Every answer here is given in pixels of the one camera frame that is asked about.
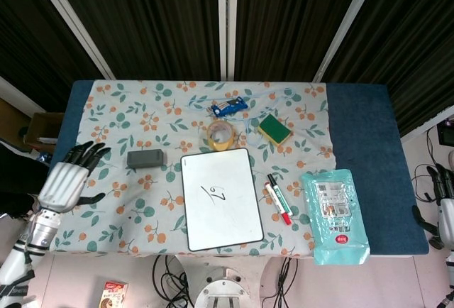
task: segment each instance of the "marker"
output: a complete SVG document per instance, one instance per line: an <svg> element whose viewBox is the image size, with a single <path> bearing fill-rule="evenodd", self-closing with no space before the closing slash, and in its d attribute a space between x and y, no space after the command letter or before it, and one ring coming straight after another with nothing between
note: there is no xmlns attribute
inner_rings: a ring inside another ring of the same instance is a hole
<svg viewBox="0 0 454 308"><path fill-rule="evenodd" d="M275 203L275 205L277 207L277 211L282 216L282 219L284 219L285 224L286 225L290 225L291 221L290 221L289 215L285 212L285 210L282 207L279 199L277 198L276 192L272 189L272 187L271 187L269 182L265 183L265 188L267 189L268 193L270 194L270 197L271 197L272 201Z"/></svg>
<svg viewBox="0 0 454 308"><path fill-rule="evenodd" d="M274 177L272 176L271 173L268 175L268 179L270 180L272 189L275 191L276 196L277 196L277 198L279 198L279 201L280 201L282 207L284 208L284 210L286 211L286 213L289 216L293 216L293 212L289 207L289 203L287 203L287 200L285 200L285 197L282 194L281 189L277 186L276 180L274 179Z"/></svg>

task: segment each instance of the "small whiteboard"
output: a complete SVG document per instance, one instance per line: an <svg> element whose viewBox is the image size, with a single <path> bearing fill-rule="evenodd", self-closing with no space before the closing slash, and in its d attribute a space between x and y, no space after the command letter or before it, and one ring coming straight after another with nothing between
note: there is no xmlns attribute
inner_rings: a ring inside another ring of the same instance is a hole
<svg viewBox="0 0 454 308"><path fill-rule="evenodd" d="M181 165L190 251L263 239L248 150L188 155Z"/></svg>

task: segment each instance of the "curtain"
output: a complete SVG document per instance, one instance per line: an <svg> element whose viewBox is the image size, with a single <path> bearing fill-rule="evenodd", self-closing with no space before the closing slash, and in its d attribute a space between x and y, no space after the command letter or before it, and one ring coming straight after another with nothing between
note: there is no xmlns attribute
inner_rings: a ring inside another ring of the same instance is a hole
<svg viewBox="0 0 454 308"><path fill-rule="evenodd" d="M72 83L102 78L49 0L0 0L0 76L47 111Z"/></svg>
<svg viewBox="0 0 454 308"><path fill-rule="evenodd" d="M235 79L316 74L352 0L238 0Z"/></svg>
<svg viewBox="0 0 454 308"><path fill-rule="evenodd" d="M322 82L386 84L404 135L454 105L453 61L454 0L365 0Z"/></svg>
<svg viewBox="0 0 454 308"><path fill-rule="evenodd" d="M69 0L119 79L220 79L218 0Z"/></svg>

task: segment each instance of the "sponge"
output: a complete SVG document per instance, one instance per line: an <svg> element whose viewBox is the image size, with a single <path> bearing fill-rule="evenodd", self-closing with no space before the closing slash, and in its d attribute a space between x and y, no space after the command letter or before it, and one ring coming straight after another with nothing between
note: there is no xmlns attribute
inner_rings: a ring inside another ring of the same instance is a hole
<svg viewBox="0 0 454 308"><path fill-rule="evenodd" d="M258 131L276 146L280 146L292 132L271 114L260 122Z"/></svg>

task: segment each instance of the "plastic package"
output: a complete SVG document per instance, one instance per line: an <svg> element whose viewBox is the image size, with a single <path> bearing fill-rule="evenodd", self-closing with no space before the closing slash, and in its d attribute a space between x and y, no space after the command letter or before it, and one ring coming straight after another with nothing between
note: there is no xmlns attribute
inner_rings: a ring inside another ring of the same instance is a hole
<svg viewBox="0 0 454 308"><path fill-rule="evenodd" d="M349 170L302 177L318 265L363 264L370 254L360 203Z"/></svg>

